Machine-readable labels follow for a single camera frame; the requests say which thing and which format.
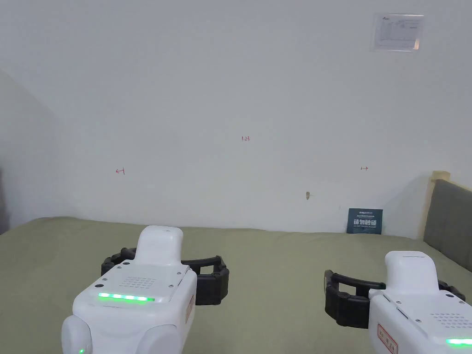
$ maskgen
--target red label sticker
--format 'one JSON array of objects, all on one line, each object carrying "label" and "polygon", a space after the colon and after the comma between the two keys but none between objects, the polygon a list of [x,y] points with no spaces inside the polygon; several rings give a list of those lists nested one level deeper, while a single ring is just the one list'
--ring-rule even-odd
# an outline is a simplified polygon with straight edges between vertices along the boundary
[{"label": "red label sticker", "polygon": [[194,296],[192,295],[192,298],[190,299],[190,302],[188,303],[188,306],[187,306],[187,313],[185,314],[185,323],[188,322],[188,319],[190,318],[190,314],[192,313],[193,309],[194,309]]},{"label": "red label sticker", "polygon": [[398,344],[380,325],[377,326],[377,336],[392,354],[398,354]]}]

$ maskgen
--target framed notice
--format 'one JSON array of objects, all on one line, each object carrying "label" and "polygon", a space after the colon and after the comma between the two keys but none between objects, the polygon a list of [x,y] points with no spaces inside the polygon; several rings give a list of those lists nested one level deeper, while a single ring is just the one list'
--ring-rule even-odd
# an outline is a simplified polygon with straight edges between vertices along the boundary
[{"label": "framed notice", "polygon": [[420,48],[423,23],[423,15],[377,13],[371,49],[417,51]]},{"label": "framed notice", "polygon": [[348,234],[382,234],[382,209],[349,209]]}]

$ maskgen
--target green led light strip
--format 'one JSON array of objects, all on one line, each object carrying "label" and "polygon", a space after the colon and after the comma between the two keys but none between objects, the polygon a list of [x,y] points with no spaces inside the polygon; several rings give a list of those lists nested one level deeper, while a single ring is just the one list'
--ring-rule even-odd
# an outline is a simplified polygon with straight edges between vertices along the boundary
[{"label": "green led light strip", "polygon": [[472,338],[452,338],[446,339],[447,344],[453,344],[455,346],[472,346]]},{"label": "green led light strip", "polygon": [[113,299],[124,299],[124,300],[156,301],[156,299],[153,299],[152,297],[123,295],[123,294],[99,293],[98,296],[99,297],[109,297],[109,298],[113,298]]}]

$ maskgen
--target green bed sheet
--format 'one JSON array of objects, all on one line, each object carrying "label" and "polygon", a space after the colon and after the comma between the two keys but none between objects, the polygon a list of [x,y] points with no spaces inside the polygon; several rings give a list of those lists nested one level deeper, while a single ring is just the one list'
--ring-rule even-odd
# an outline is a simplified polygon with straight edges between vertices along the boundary
[{"label": "green bed sheet", "polygon": [[[135,247],[144,226],[37,219],[0,236],[0,352],[62,353],[62,321],[103,260]],[[323,273],[386,280],[391,250],[428,254],[438,277],[472,299],[472,273],[421,241],[383,235],[182,228],[183,259],[221,255],[230,269],[220,306],[199,306],[184,354],[373,354],[367,330],[324,312]]]}]

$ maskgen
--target white plastic housing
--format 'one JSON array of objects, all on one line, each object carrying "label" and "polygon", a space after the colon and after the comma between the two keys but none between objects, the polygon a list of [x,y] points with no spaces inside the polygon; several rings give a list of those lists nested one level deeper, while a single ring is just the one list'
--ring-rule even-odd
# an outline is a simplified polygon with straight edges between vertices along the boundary
[{"label": "white plastic housing", "polygon": [[472,346],[446,342],[472,338],[472,307],[439,290],[433,260],[421,252],[394,251],[386,255],[385,263],[387,289],[369,292],[369,336],[375,351],[471,354]]},{"label": "white plastic housing", "polygon": [[[136,258],[113,267],[74,300],[76,320],[64,321],[63,353],[181,353],[197,284],[195,272],[180,261],[181,244],[178,228],[144,229]],[[84,324],[89,337],[76,334],[86,333]]]}]

